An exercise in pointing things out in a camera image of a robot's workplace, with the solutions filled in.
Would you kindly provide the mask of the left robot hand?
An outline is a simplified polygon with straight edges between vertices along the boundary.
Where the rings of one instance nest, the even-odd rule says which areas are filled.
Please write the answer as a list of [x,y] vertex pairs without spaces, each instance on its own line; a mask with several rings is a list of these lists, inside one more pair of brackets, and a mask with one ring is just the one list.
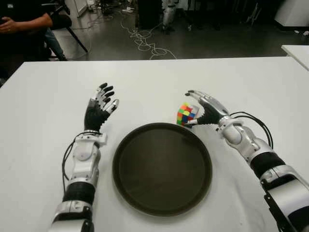
[[118,108],[119,100],[111,101],[113,86],[101,84],[90,98],[84,116],[84,130],[100,131],[103,123]]

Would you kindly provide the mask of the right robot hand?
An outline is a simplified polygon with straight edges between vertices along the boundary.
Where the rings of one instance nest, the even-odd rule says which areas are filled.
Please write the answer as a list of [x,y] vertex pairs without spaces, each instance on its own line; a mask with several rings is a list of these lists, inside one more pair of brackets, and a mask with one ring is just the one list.
[[193,125],[218,125],[221,118],[228,116],[228,110],[215,98],[197,90],[189,90],[185,96],[190,96],[197,100],[203,107],[204,113],[197,119],[188,120],[185,126],[192,127]]

